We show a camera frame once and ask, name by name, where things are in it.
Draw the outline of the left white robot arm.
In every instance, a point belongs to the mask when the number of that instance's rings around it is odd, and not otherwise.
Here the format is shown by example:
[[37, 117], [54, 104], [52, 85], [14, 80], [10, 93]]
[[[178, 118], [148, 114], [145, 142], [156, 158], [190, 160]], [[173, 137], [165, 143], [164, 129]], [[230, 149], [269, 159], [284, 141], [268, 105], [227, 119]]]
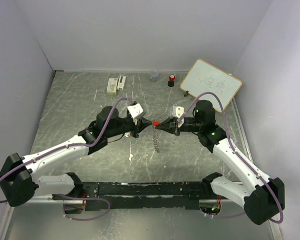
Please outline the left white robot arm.
[[126, 133], [134, 138], [152, 124], [144, 118], [144, 111], [136, 103], [127, 108], [125, 117], [112, 106], [104, 107], [89, 126], [69, 140], [47, 150], [7, 157], [0, 171], [0, 188], [12, 207], [23, 205], [33, 197], [66, 195], [76, 200], [82, 196], [83, 184], [75, 173], [47, 176], [53, 167], [91, 155], [108, 144], [108, 139]]

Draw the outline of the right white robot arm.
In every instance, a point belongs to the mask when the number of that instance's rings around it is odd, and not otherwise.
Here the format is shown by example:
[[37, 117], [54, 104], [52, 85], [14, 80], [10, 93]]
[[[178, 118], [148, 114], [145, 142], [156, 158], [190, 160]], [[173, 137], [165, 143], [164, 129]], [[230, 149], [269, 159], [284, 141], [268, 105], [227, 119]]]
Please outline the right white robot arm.
[[241, 182], [232, 182], [220, 173], [210, 174], [203, 179], [203, 195], [208, 199], [219, 195], [233, 201], [257, 225], [272, 220], [275, 215], [283, 215], [283, 181], [265, 174], [238, 149], [229, 134], [216, 124], [212, 103], [200, 100], [191, 117], [182, 117], [184, 113], [183, 107], [173, 106], [170, 116], [155, 128], [176, 136], [181, 132], [194, 133], [199, 142], [223, 160]]

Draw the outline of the metal disc with keyrings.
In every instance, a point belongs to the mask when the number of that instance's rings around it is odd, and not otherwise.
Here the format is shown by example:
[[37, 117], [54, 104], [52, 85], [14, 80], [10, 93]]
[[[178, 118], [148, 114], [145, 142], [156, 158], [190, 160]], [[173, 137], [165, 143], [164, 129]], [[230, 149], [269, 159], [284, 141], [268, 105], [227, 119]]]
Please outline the metal disc with keyrings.
[[160, 149], [159, 149], [159, 137], [158, 137], [158, 133], [157, 133], [157, 129], [155, 128], [155, 125], [152, 125], [152, 140], [153, 140], [154, 150], [157, 153], [160, 153]]

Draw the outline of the key with red tag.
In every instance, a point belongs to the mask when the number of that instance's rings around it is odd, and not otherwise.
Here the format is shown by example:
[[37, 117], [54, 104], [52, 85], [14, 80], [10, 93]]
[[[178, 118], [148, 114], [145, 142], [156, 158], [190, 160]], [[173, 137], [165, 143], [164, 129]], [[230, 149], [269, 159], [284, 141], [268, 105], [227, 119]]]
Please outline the key with red tag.
[[153, 125], [154, 125], [154, 126], [157, 126], [157, 125], [159, 125], [159, 124], [160, 124], [160, 122], [159, 122], [159, 121], [153, 121], [152, 123], [153, 123]]

